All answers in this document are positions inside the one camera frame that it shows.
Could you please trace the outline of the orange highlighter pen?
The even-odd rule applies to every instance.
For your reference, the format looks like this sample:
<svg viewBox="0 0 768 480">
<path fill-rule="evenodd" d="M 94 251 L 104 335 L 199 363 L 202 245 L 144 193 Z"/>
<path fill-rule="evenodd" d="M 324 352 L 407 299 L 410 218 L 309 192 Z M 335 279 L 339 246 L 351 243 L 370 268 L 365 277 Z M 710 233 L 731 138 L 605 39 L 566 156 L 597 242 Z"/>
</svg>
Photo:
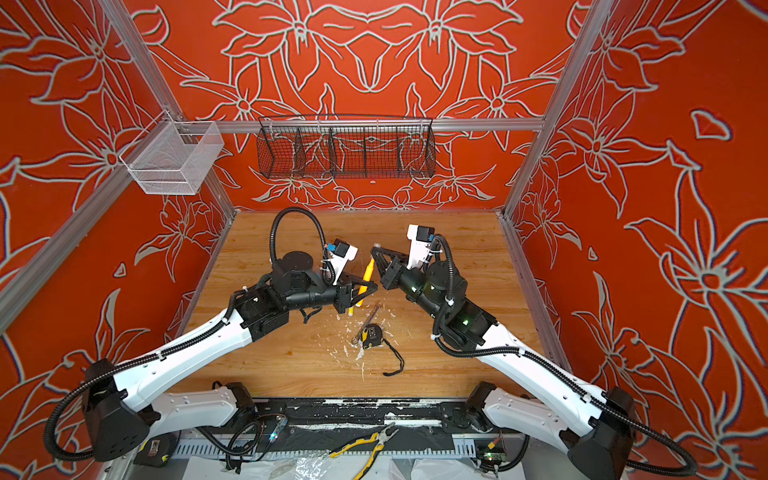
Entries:
<svg viewBox="0 0 768 480">
<path fill-rule="evenodd" d="M 373 276 L 374 267 L 375 267 L 375 261 L 373 258 L 371 258 L 364 271 L 364 275 L 363 275 L 364 281 L 369 282 L 371 280 Z M 360 293 L 361 294 L 365 293 L 367 291 L 367 288 L 368 287 L 365 285 L 361 287 Z M 359 302 L 356 303 L 356 307 L 361 307 L 362 303 L 363 303 L 363 300 L 360 300 Z"/>
</svg>

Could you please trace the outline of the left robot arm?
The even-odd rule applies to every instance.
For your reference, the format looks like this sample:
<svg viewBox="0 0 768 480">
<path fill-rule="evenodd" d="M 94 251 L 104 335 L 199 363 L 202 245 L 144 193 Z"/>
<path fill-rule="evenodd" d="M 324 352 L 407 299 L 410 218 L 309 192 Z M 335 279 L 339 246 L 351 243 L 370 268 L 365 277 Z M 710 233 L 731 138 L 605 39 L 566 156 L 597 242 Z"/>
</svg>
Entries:
<svg viewBox="0 0 768 480">
<path fill-rule="evenodd" d="M 85 380 L 53 409 L 43 431 L 43 444 L 64 462 L 113 460 L 152 437 L 174 430 L 219 427 L 245 410 L 250 401 L 239 385 L 192 392 L 174 399 L 169 389 L 211 362 L 248 346 L 286 325 L 291 312 L 309 320 L 324 307 L 345 313 L 375 293 L 377 285 L 345 273 L 356 248 L 338 240 L 322 240 L 318 261 L 303 251 L 277 254 L 277 233 L 288 207 L 274 218 L 269 233 L 271 270 L 256 284 L 233 292 L 227 306 L 196 329 L 151 352 L 122 363 L 100 360 L 86 370 Z M 62 414 L 81 401 L 91 446 L 72 452 L 58 443 Z"/>
</svg>

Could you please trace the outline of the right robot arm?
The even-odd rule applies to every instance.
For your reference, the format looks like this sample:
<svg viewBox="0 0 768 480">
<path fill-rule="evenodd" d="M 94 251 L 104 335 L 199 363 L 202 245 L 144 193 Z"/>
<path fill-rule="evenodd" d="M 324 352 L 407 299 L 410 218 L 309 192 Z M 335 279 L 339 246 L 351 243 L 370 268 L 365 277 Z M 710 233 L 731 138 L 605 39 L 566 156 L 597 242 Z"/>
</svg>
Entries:
<svg viewBox="0 0 768 480">
<path fill-rule="evenodd" d="M 477 359 L 532 396 L 482 383 L 469 399 L 482 419 L 559 450 L 589 479 L 619 479 L 627 468 L 677 478 L 697 473 L 684 447 L 637 420 L 629 393 L 569 374 L 469 300 L 444 236 L 413 241 L 409 254 L 374 247 L 371 255 L 382 287 L 404 292 L 431 318 L 431 339 L 441 351 Z"/>
</svg>

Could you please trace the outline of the black tape measure on table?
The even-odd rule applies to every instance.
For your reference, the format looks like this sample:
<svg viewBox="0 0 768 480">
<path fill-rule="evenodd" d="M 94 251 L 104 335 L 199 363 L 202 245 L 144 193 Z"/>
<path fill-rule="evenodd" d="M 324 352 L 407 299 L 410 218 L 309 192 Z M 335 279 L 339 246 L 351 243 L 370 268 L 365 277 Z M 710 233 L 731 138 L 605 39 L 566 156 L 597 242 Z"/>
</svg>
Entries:
<svg viewBox="0 0 768 480">
<path fill-rule="evenodd" d="M 370 349 L 374 347 L 386 346 L 395 356 L 399 362 L 399 366 L 396 370 L 390 372 L 383 372 L 385 377 L 393 377 L 401 374 L 405 369 L 405 360 L 400 352 L 385 338 L 384 331 L 380 325 L 371 323 L 363 327 L 359 335 L 360 341 L 364 349 Z"/>
</svg>

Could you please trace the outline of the small circuit board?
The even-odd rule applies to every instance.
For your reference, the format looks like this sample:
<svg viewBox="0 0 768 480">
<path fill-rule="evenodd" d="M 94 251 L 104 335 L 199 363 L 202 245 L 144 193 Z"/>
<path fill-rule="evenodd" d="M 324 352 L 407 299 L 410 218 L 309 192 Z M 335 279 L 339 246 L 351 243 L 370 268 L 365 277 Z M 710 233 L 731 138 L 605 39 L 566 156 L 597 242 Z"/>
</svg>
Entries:
<svg viewBox="0 0 768 480">
<path fill-rule="evenodd" d="M 475 441 L 476 468 L 483 473 L 497 475 L 508 460 L 502 438 Z"/>
</svg>

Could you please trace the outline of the white mesh basket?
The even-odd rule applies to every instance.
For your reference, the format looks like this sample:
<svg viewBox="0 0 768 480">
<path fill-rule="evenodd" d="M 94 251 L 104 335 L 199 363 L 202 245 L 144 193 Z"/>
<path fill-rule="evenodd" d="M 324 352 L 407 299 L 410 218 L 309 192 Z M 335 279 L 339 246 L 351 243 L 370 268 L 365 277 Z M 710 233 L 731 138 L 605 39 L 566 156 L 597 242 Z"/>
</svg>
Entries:
<svg viewBox="0 0 768 480">
<path fill-rule="evenodd" d="M 140 133 L 119 160 L 148 195 L 194 195 L 223 147 L 214 122 L 163 120 Z"/>
</svg>

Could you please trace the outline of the black yellow tape measure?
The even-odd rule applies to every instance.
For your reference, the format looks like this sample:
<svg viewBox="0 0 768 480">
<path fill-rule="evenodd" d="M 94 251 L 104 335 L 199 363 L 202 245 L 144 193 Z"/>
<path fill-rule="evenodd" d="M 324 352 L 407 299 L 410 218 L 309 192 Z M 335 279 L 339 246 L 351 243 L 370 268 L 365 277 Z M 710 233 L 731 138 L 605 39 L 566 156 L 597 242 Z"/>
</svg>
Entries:
<svg viewBox="0 0 768 480">
<path fill-rule="evenodd" d="M 146 440 L 138 449 L 133 463 L 153 468 L 164 467 L 178 445 L 176 433 L 166 433 Z"/>
</svg>

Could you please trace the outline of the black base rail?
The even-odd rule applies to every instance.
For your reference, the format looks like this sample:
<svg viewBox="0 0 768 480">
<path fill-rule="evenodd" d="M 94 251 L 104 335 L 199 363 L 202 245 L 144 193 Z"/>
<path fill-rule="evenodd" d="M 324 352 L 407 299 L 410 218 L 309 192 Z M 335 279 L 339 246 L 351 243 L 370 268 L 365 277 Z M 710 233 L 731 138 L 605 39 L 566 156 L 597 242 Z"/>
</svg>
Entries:
<svg viewBox="0 0 768 480">
<path fill-rule="evenodd" d="M 401 428 L 430 428 L 446 433 L 496 432 L 490 420 L 471 409 L 464 398 L 255 398 L 216 434 L 232 433 L 252 420 L 273 425 L 282 417 L 288 427 L 327 430 L 368 429 L 385 424 Z"/>
</svg>

